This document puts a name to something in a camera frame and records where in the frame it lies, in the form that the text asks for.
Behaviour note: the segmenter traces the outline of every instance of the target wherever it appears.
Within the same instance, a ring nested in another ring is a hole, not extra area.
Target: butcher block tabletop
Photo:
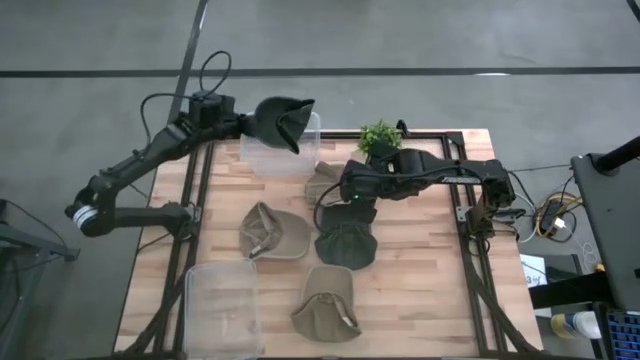
[[[469,159],[495,158],[488,130],[455,131],[464,134]],[[356,140],[323,139],[320,160],[344,164],[354,156],[356,144]],[[443,155],[438,140],[404,140],[402,147]],[[158,168],[151,206],[180,200],[186,168],[187,158]],[[199,175],[195,176],[194,193]],[[313,227],[312,209],[304,200],[308,178],[254,175],[249,165],[240,161],[239,141],[216,143],[196,263],[241,258],[238,229],[257,201],[264,201],[273,209],[302,214]],[[460,193],[465,204],[464,192]],[[362,335],[344,343],[321,343],[307,340],[295,331],[289,316],[299,304],[307,272],[321,264],[312,243],[301,259],[255,262],[263,356],[478,355],[449,188],[434,185],[417,197],[379,200],[376,208],[378,215],[372,225],[378,240],[376,260],[353,272],[355,315]],[[160,227],[144,229],[140,245],[164,232]],[[542,349],[514,236],[498,232],[490,241],[489,259],[498,302],[527,340]],[[115,350],[130,345],[159,308],[170,249],[171,237],[167,237],[138,254]],[[489,313],[482,306],[489,348],[495,349]],[[169,328],[167,336],[172,339],[173,326]]]

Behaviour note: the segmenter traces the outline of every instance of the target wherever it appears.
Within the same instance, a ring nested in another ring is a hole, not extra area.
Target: beige hat
[[[291,314],[296,331],[323,342],[344,342],[360,336],[353,293],[351,270],[333,265],[314,267],[302,290],[302,304]]]
[[[240,225],[240,251],[249,259],[297,259],[307,252],[311,228],[298,215],[256,203]]]
[[[325,190],[340,181],[343,170],[344,165],[329,165],[324,161],[320,161],[316,166],[316,173],[304,185],[304,198],[307,204],[314,206]],[[322,199],[321,205],[326,206],[341,200],[340,189],[336,188]]]

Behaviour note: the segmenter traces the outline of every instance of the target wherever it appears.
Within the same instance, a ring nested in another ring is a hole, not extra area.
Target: green plant
[[[369,153],[371,145],[376,141],[384,141],[395,147],[400,147],[400,143],[402,142],[400,130],[386,124],[382,119],[380,119],[377,124],[365,125],[361,127],[360,130],[362,134],[358,142],[358,149],[362,150],[365,154]]]

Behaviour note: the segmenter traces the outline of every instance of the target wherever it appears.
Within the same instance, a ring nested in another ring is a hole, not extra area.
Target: concrete floor
[[[1,0],[0,71],[179,69],[196,6]],[[232,52],[239,69],[630,66],[640,65],[640,24],[623,0],[211,0],[194,67],[220,48]],[[0,79],[0,197],[82,248],[77,262],[47,267],[19,358],[110,352],[140,230],[88,239],[63,209],[99,168],[143,145],[140,100],[175,84]],[[325,128],[380,118],[402,118],[413,128],[488,128],[509,169],[568,163],[640,132],[640,75],[230,79],[220,92],[236,96],[245,112],[270,95],[313,97]],[[149,104],[152,132],[166,122],[169,106],[166,99]],[[536,199],[568,176],[567,169],[521,174]],[[151,177],[138,187],[149,192]],[[118,202],[146,205],[130,190]],[[577,236],[593,241],[584,213],[578,217]],[[535,254],[577,250],[542,239],[521,247]],[[558,351],[580,354],[571,345]]]

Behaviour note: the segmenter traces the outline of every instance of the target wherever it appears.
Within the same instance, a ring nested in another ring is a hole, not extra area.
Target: clear plastic container
[[[255,359],[263,349],[253,261],[192,267],[185,281],[184,346],[189,359]]]
[[[240,160],[249,163],[257,175],[294,176],[312,175],[320,149],[320,116],[311,113],[307,128],[298,140],[300,154],[287,149],[271,148],[260,140],[240,137]]]

